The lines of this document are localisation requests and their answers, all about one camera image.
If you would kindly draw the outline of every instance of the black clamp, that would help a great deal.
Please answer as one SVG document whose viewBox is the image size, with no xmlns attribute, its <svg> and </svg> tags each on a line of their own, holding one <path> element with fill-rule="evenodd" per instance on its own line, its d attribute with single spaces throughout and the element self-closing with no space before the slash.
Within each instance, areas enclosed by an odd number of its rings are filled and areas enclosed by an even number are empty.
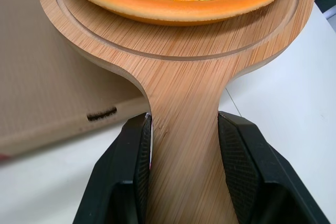
<svg viewBox="0 0 336 224">
<path fill-rule="evenodd" d="M 152 118 L 129 119 L 97 161 L 74 224 L 145 224 Z M 245 118 L 218 114 L 226 184 L 239 224 L 327 224 L 289 162 Z"/>
</svg>

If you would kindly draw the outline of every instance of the bamboo board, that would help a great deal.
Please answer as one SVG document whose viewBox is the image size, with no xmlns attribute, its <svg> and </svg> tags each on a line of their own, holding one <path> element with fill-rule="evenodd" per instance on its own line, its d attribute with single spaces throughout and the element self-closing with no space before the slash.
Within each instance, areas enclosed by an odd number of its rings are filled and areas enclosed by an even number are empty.
<svg viewBox="0 0 336 224">
<path fill-rule="evenodd" d="M 276 0 L 198 27 L 138 23 L 86 0 L 40 0 L 55 27 L 97 65 L 148 98 L 154 153 L 148 223 L 236 223 L 225 184 L 217 109 L 229 80 L 278 56 L 313 0 Z"/>
</svg>

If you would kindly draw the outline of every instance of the wood grain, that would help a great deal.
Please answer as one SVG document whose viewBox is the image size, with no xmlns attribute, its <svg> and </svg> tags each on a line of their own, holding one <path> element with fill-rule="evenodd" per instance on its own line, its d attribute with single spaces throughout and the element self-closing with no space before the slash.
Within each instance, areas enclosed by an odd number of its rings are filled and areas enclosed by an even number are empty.
<svg viewBox="0 0 336 224">
<path fill-rule="evenodd" d="M 244 69 L 289 46 L 313 0 L 277 0 L 250 14 L 187 28 L 137 23 L 86 0 L 40 1 L 83 56 L 126 77 L 149 100 L 154 153 L 148 223 L 237 223 L 218 144 L 222 90 Z"/>
</svg>

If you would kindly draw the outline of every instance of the wooden pizza board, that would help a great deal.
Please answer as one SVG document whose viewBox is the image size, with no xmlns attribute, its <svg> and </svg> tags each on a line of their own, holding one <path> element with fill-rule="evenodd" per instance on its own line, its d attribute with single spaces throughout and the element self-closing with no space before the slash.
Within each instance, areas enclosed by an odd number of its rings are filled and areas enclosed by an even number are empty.
<svg viewBox="0 0 336 224">
<path fill-rule="evenodd" d="M 237 223 L 218 143 L 222 90 L 288 47 L 313 0 L 276 0 L 198 27 L 138 23 L 86 0 L 40 1 L 84 57 L 124 76 L 149 100 L 154 152 L 147 223 Z"/>
<path fill-rule="evenodd" d="M 0 21 L 0 159 L 149 111 L 132 83 L 74 51 L 39 0 L 1 0 Z"/>
</svg>

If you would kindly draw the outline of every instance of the cardboard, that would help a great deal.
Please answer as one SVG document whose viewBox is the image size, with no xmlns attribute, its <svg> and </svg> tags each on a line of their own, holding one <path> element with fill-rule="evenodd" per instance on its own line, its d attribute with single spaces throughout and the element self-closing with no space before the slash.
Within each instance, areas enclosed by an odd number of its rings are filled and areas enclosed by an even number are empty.
<svg viewBox="0 0 336 224">
<path fill-rule="evenodd" d="M 75 52 L 39 0 L 0 4 L 0 159 L 150 110 L 132 83 Z"/>
</svg>

